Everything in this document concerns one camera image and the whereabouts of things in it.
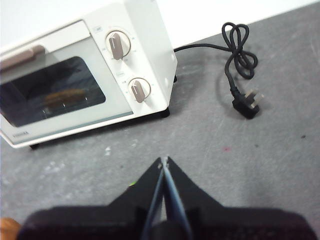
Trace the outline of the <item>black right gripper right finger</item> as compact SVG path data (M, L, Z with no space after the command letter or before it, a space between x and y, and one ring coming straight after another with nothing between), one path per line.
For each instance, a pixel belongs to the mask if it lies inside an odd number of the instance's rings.
M167 182L194 240L316 240L300 214L279 208L230 207L197 186L168 157Z

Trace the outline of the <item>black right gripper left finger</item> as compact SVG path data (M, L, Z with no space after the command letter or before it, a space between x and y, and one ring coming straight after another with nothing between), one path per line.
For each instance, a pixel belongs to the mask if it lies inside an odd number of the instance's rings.
M107 205L65 205L32 213L19 240L138 240L161 173L157 158L135 184Z

